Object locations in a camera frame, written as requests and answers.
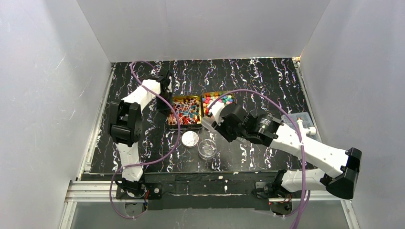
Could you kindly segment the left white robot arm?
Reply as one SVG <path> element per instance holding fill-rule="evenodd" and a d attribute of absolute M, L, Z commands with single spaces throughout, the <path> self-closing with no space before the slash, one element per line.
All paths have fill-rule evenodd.
<path fill-rule="evenodd" d="M 168 115 L 172 102 L 172 72 L 159 73 L 157 77 L 143 80 L 141 85 L 119 102 L 111 102 L 108 134 L 115 143 L 121 165 L 140 162 L 138 141 L 142 130 L 142 111 L 154 99 L 157 111 Z"/>

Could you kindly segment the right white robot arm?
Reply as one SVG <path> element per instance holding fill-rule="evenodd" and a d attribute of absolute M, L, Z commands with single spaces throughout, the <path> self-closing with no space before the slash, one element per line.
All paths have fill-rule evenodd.
<path fill-rule="evenodd" d="M 296 156 L 316 169 L 280 170 L 262 193 L 290 194 L 302 190 L 326 190 L 341 199 L 353 199 L 360 172 L 362 152 L 334 148 L 307 137 L 269 114 L 254 116 L 238 104 L 215 103 L 201 120 L 204 128 L 220 134 L 228 142 L 246 140 Z"/>

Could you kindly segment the clear plastic scoop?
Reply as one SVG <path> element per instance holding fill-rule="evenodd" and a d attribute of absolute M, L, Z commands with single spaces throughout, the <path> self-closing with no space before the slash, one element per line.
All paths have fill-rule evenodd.
<path fill-rule="evenodd" d="M 217 132 L 215 129 L 215 125 L 217 124 L 215 118 L 213 116 L 209 117 L 209 116 L 204 116 L 201 118 L 201 124 L 204 128 L 206 128 L 207 130 L 215 133 Z"/>

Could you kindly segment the tin of lollipops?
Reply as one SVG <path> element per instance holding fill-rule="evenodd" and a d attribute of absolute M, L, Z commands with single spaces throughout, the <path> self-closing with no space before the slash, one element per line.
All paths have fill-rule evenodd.
<path fill-rule="evenodd" d="M 202 101 L 199 96 L 175 96 L 172 107 L 178 114 L 181 130 L 202 128 Z"/>

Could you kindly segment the clear round jar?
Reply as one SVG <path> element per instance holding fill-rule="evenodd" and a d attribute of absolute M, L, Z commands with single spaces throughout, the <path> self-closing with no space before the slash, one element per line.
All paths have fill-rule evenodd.
<path fill-rule="evenodd" d="M 199 156 L 203 160 L 211 160 L 216 154 L 216 143 L 211 139 L 203 139 L 198 144 Z"/>

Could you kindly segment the tin of star candies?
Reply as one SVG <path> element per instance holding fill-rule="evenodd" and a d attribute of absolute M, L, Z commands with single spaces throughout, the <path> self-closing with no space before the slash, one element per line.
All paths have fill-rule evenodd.
<path fill-rule="evenodd" d="M 225 106 L 236 102 L 234 94 L 224 95 L 226 91 L 208 92 L 201 94 L 202 100 L 202 113 L 208 115 L 208 107 L 210 103 L 217 98 L 220 98 L 218 102 L 223 103 Z"/>

